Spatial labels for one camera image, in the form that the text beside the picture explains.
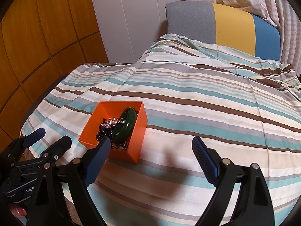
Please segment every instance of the wall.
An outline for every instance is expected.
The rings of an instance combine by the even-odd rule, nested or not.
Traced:
[[[107,61],[92,0],[14,0],[0,22],[0,151],[54,80]]]
[[[109,61],[135,62],[166,34],[165,5],[173,1],[180,0],[93,0]]]

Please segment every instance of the bed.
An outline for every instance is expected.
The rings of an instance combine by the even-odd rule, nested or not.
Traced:
[[[37,106],[21,133],[43,127],[39,154],[64,135],[78,137],[99,101],[143,101],[148,125],[137,165],[107,160],[88,191],[108,225],[194,225],[214,187],[191,149],[194,136],[235,164],[260,165],[276,225],[301,194],[301,84],[291,64],[166,34],[133,64],[84,64]],[[223,218],[236,203],[235,186]],[[72,201],[68,187],[64,194]]]

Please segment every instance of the green jade bangle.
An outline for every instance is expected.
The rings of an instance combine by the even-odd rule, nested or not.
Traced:
[[[125,121],[124,123],[118,123],[114,127],[112,141],[114,144],[122,144],[124,143],[128,137],[131,135],[136,120],[137,120],[137,112],[134,108],[128,107],[119,117],[119,120]]]

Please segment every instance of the metal screw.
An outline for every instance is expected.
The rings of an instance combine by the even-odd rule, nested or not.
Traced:
[[[257,169],[259,168],[259,165],[258,165],[257,163],[253,163],[253,164],[252,164],[252,167],[253,167],[255,170],[257,170]]]
[[[48,169],[50,166],[51,166],[50,163],[45,163],[45,164],[44,164],[44,168],[45,168],[45,169]]]
[[[73,163],[73,164],[79,164],[80,161],[81,161],[80,158],[74,158],[74,159],[72,160],[72,163]]]
[[[231,163],[231,161],[230,161],[228,158],[224,158],[224,159],[222,160],[222,162],[223,162],[224,164],[226,164],[226,165],[229,165],[229,164]]]

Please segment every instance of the multicolored headboard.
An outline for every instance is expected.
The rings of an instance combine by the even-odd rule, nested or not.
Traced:
[[[278,30],[245,11],[216,3],[180,1],[168,3],[166,15],[169,33],[280,60]]]

